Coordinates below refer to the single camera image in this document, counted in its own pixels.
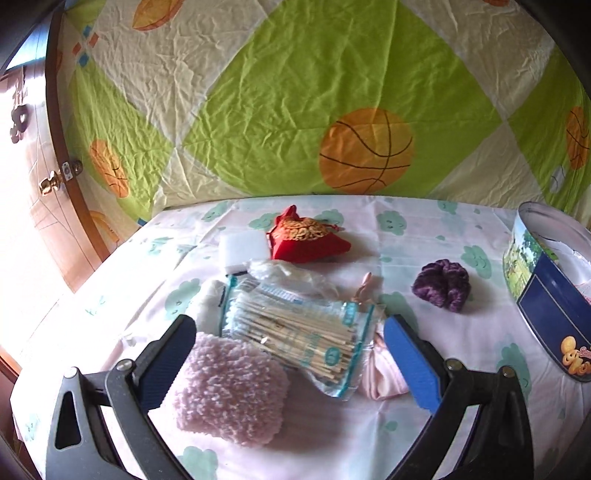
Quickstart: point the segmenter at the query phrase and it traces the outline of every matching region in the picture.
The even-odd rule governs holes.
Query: brass door handle
[[[41,195],[47,196],[53,190],[58,191],[60,189],[61,183],[61,175],[55,170],[51,170],[49,172],[49,178],[43,179],[39,182],[39,191],[41,192]]]

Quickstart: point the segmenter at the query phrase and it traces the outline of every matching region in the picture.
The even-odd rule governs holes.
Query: red drawstring bag
[[[338,231],[339,227],[313,218],[301,218],[292,205],[275,218],[275,226],[268,233],[273,260],[307,263],[348,252],[351,244],[331,229]]]

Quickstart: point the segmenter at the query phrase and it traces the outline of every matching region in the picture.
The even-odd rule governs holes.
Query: metal screw
[[[501,368],[501,372],[503,372],[503,377],[513,378],[515,376],[515,370],[508,366]]]
[[[77,373],[78,373],[78,369],[76,367],[70,367],[68,370],[66,370],[66,373],[64,373],[64,377],[74,378]]]
[[[464,364],[456,358],[449,358],[445,360],[445,365],[447,369],[451,370],[452,372],[457,372],[458,370],[464,368]]]
[[[125,371],[129,370],[132,366],[134,366],[133,360],[126,358],[125,360],[121,360],[121,361],[117,362],[117,365],[115,365],[115,368],[117,370],[119,370],[120,372],[125,372]]]

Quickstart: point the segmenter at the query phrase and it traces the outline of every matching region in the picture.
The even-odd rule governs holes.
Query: purple scrunchie
[[[459,312],[470,294],[468,272],[457,262],[437,260],[423,267],[413,284],[413,293],[439,308]]]

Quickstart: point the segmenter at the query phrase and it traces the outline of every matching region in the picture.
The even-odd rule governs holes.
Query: cookie tin
[[[591,233],[565,213],[523,203],[503,256],[507,286],[560,368],[591,381]]]

